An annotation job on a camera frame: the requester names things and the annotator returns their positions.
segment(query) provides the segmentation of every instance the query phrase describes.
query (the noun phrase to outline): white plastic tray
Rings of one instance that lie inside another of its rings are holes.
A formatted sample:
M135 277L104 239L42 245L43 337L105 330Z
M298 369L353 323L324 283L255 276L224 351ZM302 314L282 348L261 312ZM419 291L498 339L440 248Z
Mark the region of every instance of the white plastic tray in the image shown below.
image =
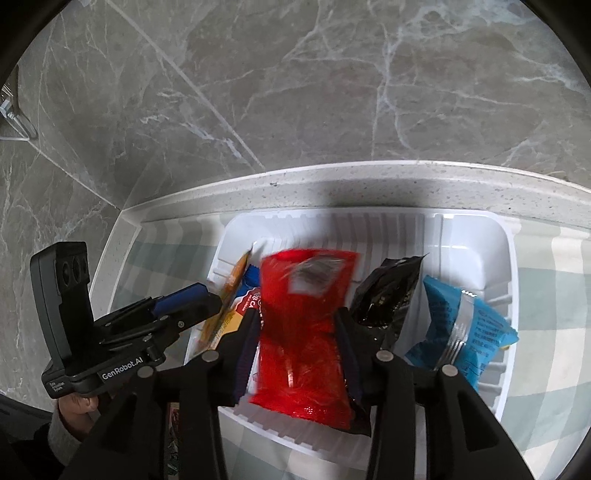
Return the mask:
M518 327L517 261L513 237L500 218L489 212L398 207L261 210L243 213L227 225L217 247L208 280L220 287L240 256L255 244L253 263L288 248L331 248L360 253L348 292L384 258L428 254L422 275L466 288L493 306ZM395 352L404 355L424 339L430 323L422 281L411 302ZM185 362L192 358L199 331L189 340ZM515 345L489 364L479 383L480 396L497 419L502 416L511 381ZM249 391L255 382L249 385ZM273 440L331 462L358 469L367 467L371 439L339 432L306 420L293 419L248 403L220 412ZM418 448L419 457L424 454ZM417 465L417 473L424 465Z

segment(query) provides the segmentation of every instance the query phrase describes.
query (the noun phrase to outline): camera lens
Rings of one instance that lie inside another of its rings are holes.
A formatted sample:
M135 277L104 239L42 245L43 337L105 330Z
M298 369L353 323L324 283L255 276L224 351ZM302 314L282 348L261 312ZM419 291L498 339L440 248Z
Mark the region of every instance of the camera lens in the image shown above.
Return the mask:
M70 284L70 266L64 262L64 265L61 268L61 277L64 281L64 285L66 287Z
M74 259L72 271L74 272L74 280L76 280L76 283L78 283L80 281L80 261L78 260L78 257Z

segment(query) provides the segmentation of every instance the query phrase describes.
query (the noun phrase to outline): black snack package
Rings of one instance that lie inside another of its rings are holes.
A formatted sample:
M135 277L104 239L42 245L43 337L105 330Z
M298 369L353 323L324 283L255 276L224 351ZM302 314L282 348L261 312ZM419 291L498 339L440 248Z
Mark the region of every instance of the black snack package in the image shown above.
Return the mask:
M355 290L351 315L384 349L400 337L423 258L386 258Z

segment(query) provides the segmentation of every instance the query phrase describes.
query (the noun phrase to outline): gray sleeve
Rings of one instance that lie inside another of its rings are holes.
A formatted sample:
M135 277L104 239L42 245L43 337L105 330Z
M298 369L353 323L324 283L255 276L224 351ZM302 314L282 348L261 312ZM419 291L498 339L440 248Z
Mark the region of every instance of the gray sleeve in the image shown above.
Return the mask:
M74 454L80 446L80 442L67 431L64 426L58 406L53 411L49 433L47 434L47 443L58 461L66 466L72 460Z

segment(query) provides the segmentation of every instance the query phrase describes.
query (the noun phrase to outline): grout line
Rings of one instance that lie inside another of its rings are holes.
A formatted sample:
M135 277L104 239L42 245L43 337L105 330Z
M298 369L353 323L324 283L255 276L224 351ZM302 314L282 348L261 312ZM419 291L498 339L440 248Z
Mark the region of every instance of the grout line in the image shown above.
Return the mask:
M182 69L175 62L173 62L173 59L171 59L168 55L166 55L164 50L162 50L158 45L156 45L156 42L154 40L152 40L144 30L142 30L142 28L133 20L133 18L131 18L128 14L126 14L123 10L121 10L120 7L115 5L112 2L112 0L105 0L105 1L113 10L115 10L119 15L121 15L127 21L127 23L129 23L150 45L152 45L152 48L156 51L156 53L158 55L160 55L180 75L180 77L185 82L187 82L187 84L195 91L195 93L197 94L199 99L203 102L203 104L205 106L207 106L213 112L213 114L217 117L217 119L220 121L220 123L223 125L223 127L228 132L230 132L232 135L234 135L234 137L238 140L240 145L242 145L244 147L244 149L248 152L248 154L252 157L252 159L258 165L258 167L263 172L267 171L267 169L263 166L263 164L256 157L254 152L246 145L246 143L240 137L240 135L238 135L238 133L232 128L232 126L222 116L222 114L217 111L215 106L213 106L213 104L208 100L208 98L205 97L205 95L200 90L200 88L191 81L191 79L187 76L187 74L185 72L183 72Z
M43 151L41 150L38 146L36 146L31 140L28 141L28 144L30 146L32 146L35 150L37 150L37 152L39 153L39 155L42 155L43 157L45 157L47 160L49 160L51 163L53 163L57 168L59 168L63 173L65 173L67 176L69 176L72 180L76 181L77 183L79 183L80 185L82 185L86 190L88 190L89 192L91 192L93 195L97 196L98 198L100 198L103 202L108 203L109 205L111 205L112 207L116 208L117 210L121 211L121 209L119 207L117 207L117 205L115 205L114 203L110 202L109 200L107 200L106 198L104 198L102 195L100 195L99 193L96 193L94 190L92 190L88 185L84 185L79 179L77 179L74 175L72 175L71 173L67 172L64 167L62 167L61 165L58 165L56 162L54 162L51 158L49 158L49 156Z

